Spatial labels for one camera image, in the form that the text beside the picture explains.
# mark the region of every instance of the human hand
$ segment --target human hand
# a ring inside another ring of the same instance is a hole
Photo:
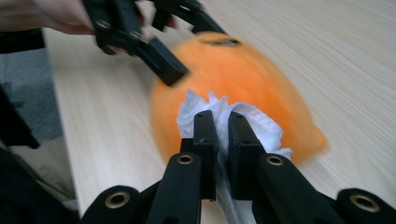
[[[70,35],[93,33],[81,0],[0,0],[0,32],[48,27]]]

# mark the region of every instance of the white tissue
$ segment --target white tissue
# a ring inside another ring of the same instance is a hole
[[[212,91],[209,103],[193,91],[188,91],[186,102],[180,104],[177,125],[183,138],[193,138],[193,117],[197,113],[211,110],[219,138],[219,169],[217,173],[217,203],[229,223],[256,223],[251,213],[251,202],[232,199],[225,162],[228,155],[228,118],[232,111],[247,118],[253,132],[268,153],[276,153],[290,159],[291,149],[280,148],[283,131],[272,119],[258,108],[244,102],[228,105],[227,96],[218,99]]]

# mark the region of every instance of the black mechanical arm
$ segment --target black mechanical arm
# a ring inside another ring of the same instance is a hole
[[[194,0],[151,0],[152,25],[163,30],[172,15],[189,22],[194,33],[224,31]],[[145,43],[132,0],[83,0],[97,45],[125,49],[140,57],[167,85],[187,68],[157,38]],[[362,189],[343,189],[334,200],[318,191],[286,158],[266,153],[246,118],[229,117],[227,172],[235,200],[252,201],[257,223],[396,223],[396,211]],[[194,137],[181,140],[180,153],[167,164],[163,179],[142,192],[116,186],[102,192],[82,224],[200,223],[201,200],[216,200],[218,138],[210,111],[194,117]]]
[[[343,189],[333,200],[316,191],[288,159],[266,153],[246,118],[229,117],[227,162],[235,200],[253,201],[260,224],[396,223],[396,210],[373,193]],[[194,137],[183,138],[180,153],[163,179],[142,192],[116,186],[102,192],[81,224],[200,223],[201,200],[216,200],[218,138],[211,111],[194,117]]]

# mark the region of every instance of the light wood surface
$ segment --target light wood surface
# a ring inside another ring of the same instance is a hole
[[[269,56],[305,98],[331,144],[300,167],[314,187],[333,198],[339,189],[366,189],[396,206],[396,2],[201,2],[230,35]],[[150,3],[141,6],[148,16]],[[169,48],[191,35],[146,30],[152,33]],[[91,36],[47,30],[46,38],[81,213],[104,189],[141,190],[159,180],[151,71],[137,58],[106,56]],[[208,216],[204,223],[220,223]]]

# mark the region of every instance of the orange plush toy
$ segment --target orange plush toy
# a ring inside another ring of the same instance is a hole
[[[172,87],[157,80],[151,95],[151,127],[166,160],[179,152],[177,113],[188,90],[206,100],[214,91],[228,96],[230,104],[245,102],[259,108],[283,129],[281,146],[293,150],[295,164],[326,147],[326,138],[300,94],[274,63],[249,44],[223,34],[201,33],[173,52],[190,72]]]

